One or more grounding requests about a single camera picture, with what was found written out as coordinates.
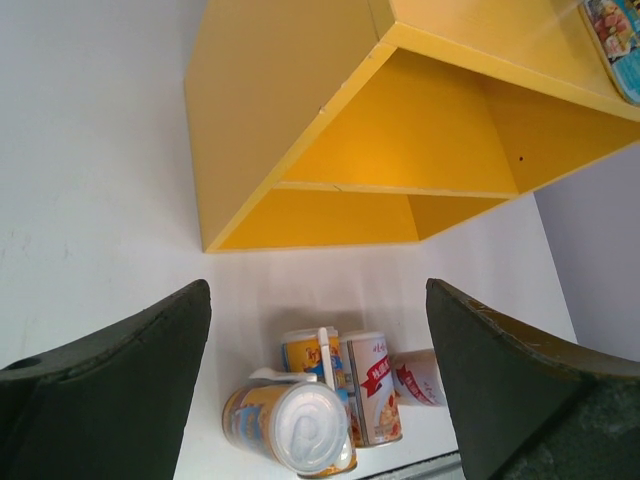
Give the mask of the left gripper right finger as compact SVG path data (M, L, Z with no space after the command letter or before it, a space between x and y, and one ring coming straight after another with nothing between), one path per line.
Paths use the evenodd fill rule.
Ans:
M426 313L468 479L636 479L639 364L431 278Z

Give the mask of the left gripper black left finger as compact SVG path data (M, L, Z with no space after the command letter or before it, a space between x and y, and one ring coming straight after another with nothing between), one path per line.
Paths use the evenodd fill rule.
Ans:
M199 279L2 368L2 478L173 478L210 322Z

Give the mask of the white lidded pink can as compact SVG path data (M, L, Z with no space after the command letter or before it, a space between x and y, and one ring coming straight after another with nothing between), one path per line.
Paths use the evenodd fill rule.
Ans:
M444 386L433 349L392 354L390 364L399 404L420 407L447 406Z

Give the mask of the red white labelled can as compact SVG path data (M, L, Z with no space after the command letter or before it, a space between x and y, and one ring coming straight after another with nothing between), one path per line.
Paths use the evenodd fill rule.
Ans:
M399 441L402 425L384 334L347 332L340 337L340 350L356 447Z

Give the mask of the gold rectangular tin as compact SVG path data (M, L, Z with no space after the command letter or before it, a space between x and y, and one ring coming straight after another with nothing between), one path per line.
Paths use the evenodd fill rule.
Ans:
M579 13L621 97L639 105L639 2L581 1Z

